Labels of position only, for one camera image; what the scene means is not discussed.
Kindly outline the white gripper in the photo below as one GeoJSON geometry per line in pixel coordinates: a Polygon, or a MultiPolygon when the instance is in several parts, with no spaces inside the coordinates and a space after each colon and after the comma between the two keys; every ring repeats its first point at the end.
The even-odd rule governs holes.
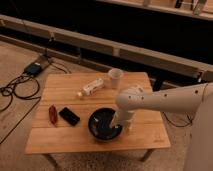
{"type": "Polygon", "coordinates": [[[121,125],[125,127],[125,133],[126,134],[131,134],[132,130],[132,120],[134,117],[134,111],[126,111],[122,109],[117,109],[112,122],[110,124],[110,129],[114,130],[116,125],[121,125]]]}

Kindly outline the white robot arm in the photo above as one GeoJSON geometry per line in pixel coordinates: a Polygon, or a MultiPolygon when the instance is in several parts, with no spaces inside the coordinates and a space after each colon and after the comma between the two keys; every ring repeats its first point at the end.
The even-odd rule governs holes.
{"type": "Polygon", "coordinates": [[[183,171],[213,171],[213,82],[145,92],[139,85],[119,92],[110,126],[130,126],[135,110],[194,116],[183,171]]]}

